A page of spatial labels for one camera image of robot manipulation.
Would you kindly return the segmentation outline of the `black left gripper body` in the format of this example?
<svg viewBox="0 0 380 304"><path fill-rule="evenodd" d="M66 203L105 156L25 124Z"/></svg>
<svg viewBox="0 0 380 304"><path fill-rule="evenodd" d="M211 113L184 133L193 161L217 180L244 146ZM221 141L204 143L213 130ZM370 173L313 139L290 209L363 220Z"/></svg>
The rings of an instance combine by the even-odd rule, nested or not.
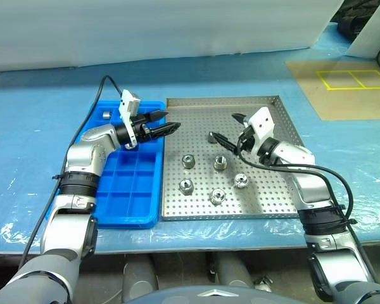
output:
<svg viewBox="0 0 380 304"><path fill-rule="evenodd" d="M145 143L153 140L151 129L146 125L151 120L151 114L138 114L130 118L131 126L138 143Z"/></svg>

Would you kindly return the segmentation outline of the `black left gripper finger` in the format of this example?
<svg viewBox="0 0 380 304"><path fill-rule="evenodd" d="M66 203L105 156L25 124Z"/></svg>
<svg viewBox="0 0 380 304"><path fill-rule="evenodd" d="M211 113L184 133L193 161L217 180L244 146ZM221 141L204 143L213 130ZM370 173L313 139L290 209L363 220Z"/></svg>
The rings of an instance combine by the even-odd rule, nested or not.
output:
<svg viewBox="0 0 380 304"><path fill-rule="evenodd" d="M168 113L162 110L155 110L144 114L147 123L159 121L164 118Z"/></svg>
<svg viewBox="0 0 380 304"><path fill-rule="evenodd" d="M180 126L180 122L168 122L157 128L150 129L150 136L152 139L169 136L173 134Z"/></svg>

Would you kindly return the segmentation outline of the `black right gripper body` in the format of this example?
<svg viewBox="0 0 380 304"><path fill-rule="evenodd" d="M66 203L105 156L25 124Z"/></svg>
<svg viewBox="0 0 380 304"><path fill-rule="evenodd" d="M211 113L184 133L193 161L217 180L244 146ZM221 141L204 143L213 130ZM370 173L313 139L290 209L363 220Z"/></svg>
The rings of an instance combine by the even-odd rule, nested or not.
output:
<svg viewBox="0 0 380 304"><path fill-rule="evenodd" d="M238 140L240 141L239 144L236 144L235 153L237 155L240 154L240 152L245 151L249 153L250 155L256 155L257 154L257 146L256 146L256 139L255 139L255 130L248 122L243 122L244 130L239 135Z"/></svg>

